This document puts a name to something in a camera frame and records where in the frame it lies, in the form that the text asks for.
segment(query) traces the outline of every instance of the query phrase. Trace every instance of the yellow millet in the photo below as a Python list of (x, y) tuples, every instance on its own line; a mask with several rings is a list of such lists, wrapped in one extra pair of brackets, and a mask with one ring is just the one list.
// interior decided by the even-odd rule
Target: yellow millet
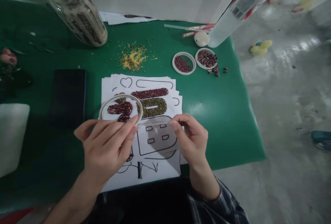
[(139, 71), (141, 66), (141, 63), (146, 61), (146, 58), (148, 56), (145, 55), (147, 52), (147, 49), (145, 46), (134, 46), (135, 43), (133, 44), (128, 44), (128, 48), (126, 49), (127, 51), (122, 51), (123, 57), (120, 60), (120, 63), (122, 64), (123, 68), (129, 68), (130, 71)]

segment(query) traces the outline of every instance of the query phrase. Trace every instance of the green tablecloth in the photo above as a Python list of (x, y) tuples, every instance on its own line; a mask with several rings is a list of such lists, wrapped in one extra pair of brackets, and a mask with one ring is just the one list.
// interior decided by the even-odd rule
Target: green tablecloth
[[(37, 35), (32, 39), (40, 34), (55, 36), (70, 45), (68, 52), (63, 54), (37, 52), (17, 55), (22, 68), (33, 76), (34, 85), (17, 91), (17, 98), (7, 100), (8, 103), (28, 104), (31, 110), (20, 164), (16, 171), (0, 178), (0, 213), (58, 201), (83, 168), (82, 145), (74, 138), (73, 130), (58, 132), (48, 124), (56, 69), (81, 68), (88, 71), (87, 118), (97, 118), (101, 79), (112, 73), (176, 79), (176, 90), (183, 96), (183, 112), (194, 116), (209, 132), (206, 156), (213, 170), (265, 159), (230, 38), (213, 49), (219, 57), (220, 68), (229, 68), (227, 74), (221, 73), (217, 78), (197, 67), (193, 74), (182, 76), (172, 68), (172, 57), (180, 51), (194, 55), (199, 48), (192, 38), (181, 37), (183, 30), (163, 27), (164, 23), (174, 22), (106, 25), (108, 39), (112, 41), (95, 49), (80, 44), (68, 34), (65, 25), (48, 7), (9, 0), (0, 0), (0, 6), (1, 37), (6, 37), (3, 44), (11, 44), (10, 36), (35, 32)], [(117, 67), (119, 62), (116, 59), (121, 57), (123, 50), (119, 45), (134, 42), (145, 45), (149, 50), (150, 57), (139, 72)], [(158, 59), (151, 60), (153, 55)]]

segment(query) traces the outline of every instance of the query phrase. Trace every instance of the hand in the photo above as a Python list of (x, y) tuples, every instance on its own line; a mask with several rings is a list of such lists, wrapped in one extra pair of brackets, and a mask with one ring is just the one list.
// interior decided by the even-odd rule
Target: hand
[(132, 141), (138, 127), (138, 116), (127, 123), (89, 120), (81, 124), (75, 136), (83, 142), (85, 164), (81, 176), (91, 187), (102, 190), (104, 185), (130, 156)]
[(207, 162), (205, 153), (208, 131), (188, 113), (176, 115), (170, 121), (170, 125), (177, 135), (180, 152), (189, 165), (204, 165)]

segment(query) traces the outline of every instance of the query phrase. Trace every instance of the smartphone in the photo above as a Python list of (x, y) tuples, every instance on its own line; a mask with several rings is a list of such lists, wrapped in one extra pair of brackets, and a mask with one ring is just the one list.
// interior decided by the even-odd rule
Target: smartphone
[(86, 70), (55, 70), (49, 111), (53, 125), (77, 128), (84, 122), (86, 77)]

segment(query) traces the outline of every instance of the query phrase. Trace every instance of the plastic lid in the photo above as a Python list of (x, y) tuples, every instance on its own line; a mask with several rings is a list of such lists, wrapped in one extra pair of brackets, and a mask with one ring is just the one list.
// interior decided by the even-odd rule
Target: plastic lid
[[(176, 65), (175, 65), (175, 58), (177, 56), (186, 56), (188, 57), (191, 61), (192, 61), (192, 64), (193, 64), (193, 68), (190, 72), (182, 72), (180, 71)], [(179, 52), (179, 53), (176, 53), (175, 56), (172, 58), (172, 67), (175, 69), (176, 72), (178, 72), (179, 74), (181, 75), (190, 75), (191, 73), (193, 73), (197, 67), (197, 63), (195, 62), (193, 56), (187, 52)]]
[(129, 95), (129, 94), (118, 94), (114, 97), (112, 97), (111, 99), (109, 99), (108, 101), (106, 101), (104, 103), (104, 105), (101, 107), (100, 112), (99, 112), (99, 119), (103, 120), (103, 116), (104, 116), (104, 112), (108, 113), (108, 108), (107, 106), (111, 103), (114, 102), (115, 100), (119, 99), (119, 98), (131, 98), (132, 100), (135, 100), (138, 103), (138, 106), (140, 108), (140, 113), (139, 113), (139, 118), (137, 120), (137, 122), (134, 124), (135, 126), (137, 126), (137, 124), (140, 122), (141, 118), (142, 118), (142, 104), (139, 101), (138, 98), (136, 98), (135, 96)]
[(214, 53), (212, 50), (208, 49), (208, 48), (201, 48), (201, 49), (199, 49), (199, 50), (197, 51), (197, 53), (195, 54), (195, 60), (196, 60), (196, 62), (197, 62), (197, 64), (198, 64), (198, 66), (199, 66), (200, 68), (202, 68), (202, 69), (205, 69), (205, 70), (213, 69), (213, 68), (217, 65), (217, 63), (216, 63), (215, 65), (213, 65), (212, 67), (206, 67), (206, 66), (204, 66), (203, 64), (201, 64), (200, 61), (198, 60), (198, 54), (199, 54), (200, 51), (203, 51), (203, 50), (207, 50), (207, 51), (210, 52), (212, 55), (215, 55), (215, 53)]

